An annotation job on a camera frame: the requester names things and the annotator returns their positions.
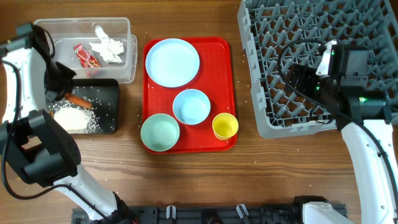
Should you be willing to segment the orange carrot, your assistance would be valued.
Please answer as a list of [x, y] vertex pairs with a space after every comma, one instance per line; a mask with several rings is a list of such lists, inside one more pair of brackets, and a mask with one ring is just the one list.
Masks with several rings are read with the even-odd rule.
[[86, 109], [91, 109], [92, 108], [92, 104], [89, 101], [86, 101], [83, 98], [75, 96], [72, 93], [66, 93], [65, 94], [65, 99], [67, 101], [69, 101], [70, 103], [73, 103], [73, 104], [75, 104], [77, 106], [80, 106], [82, 108], [86, 108]]

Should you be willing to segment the red snack wrapper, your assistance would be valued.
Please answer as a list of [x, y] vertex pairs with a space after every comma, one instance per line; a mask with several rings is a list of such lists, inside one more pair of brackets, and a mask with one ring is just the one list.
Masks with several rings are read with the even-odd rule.
[[87, 50], [85, 50], [85, 48], [81, 45], [78, 44], [76, 46], [73, 47], [73, 50], [76, 54], [76, 56], [78, 57], [81, 66], [83, 68], [100, 68], [100, 64], [97, 61], [97, 59]]

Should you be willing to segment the white tissue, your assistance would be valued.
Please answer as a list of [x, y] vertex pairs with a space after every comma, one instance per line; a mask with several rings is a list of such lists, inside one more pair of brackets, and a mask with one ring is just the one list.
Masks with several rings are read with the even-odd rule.
[[106, 63], [123, 63], [120, 54], [124, 53], [124, 46], [121, 41], [110, 38], [101, 26], [95, 27], [95, 34], [100, 43], [90, 42], [91, 49], [102, 57]]

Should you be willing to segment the yellow plastic cup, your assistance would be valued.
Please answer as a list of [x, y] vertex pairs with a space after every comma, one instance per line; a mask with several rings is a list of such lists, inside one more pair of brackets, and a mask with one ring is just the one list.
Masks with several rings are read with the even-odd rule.
[[212, 129], [217, 139], [226, 141], [238, 132], [239, 123], [234, 115], [220, 113], [214, 117]]

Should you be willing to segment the pale green bowl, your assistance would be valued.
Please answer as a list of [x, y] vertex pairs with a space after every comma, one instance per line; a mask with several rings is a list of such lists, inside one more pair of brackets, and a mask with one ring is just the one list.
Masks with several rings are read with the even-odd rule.
[[158, 113], [144, 121], [140, 134], [146, 148], [154, 152], [164, 152], [176, 145], [180, 137], [180, 127], [171, 115]]

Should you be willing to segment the light blue bowl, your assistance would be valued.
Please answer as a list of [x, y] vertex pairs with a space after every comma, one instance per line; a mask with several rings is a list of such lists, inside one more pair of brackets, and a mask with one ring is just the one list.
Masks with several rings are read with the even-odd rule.
[[197, 125], [206, 120], [210, 114], [210, 99], [200, 90], [186, 89], [174, 98], [172, 111], [181, 123]]

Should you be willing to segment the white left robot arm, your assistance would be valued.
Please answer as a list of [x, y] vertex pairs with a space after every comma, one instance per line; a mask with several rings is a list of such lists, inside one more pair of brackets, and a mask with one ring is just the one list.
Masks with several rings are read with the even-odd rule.
[[104, 188], [81, 163], [79, 148], [48, 113], [48, 103], [71, 92], [76, 73], [54, 60], [49, 32], [30, 22], [1, 44], [7, 107], [1, 124], [1, 178], [6, 191], [32, 200], [57, 190], [92, 223], [139, 223], [116, 192]]

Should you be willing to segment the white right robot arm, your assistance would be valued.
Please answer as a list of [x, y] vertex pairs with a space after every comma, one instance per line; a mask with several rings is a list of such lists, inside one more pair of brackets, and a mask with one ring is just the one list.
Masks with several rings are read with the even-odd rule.
[[331, 114], [354, 167], [363, 223], [397, 223], [397, 161], [392, 108], [384, 93], [368, 90], [369, 51], [313, 40], [317, 68], [295, 64], [279, 75], [285, 87]]

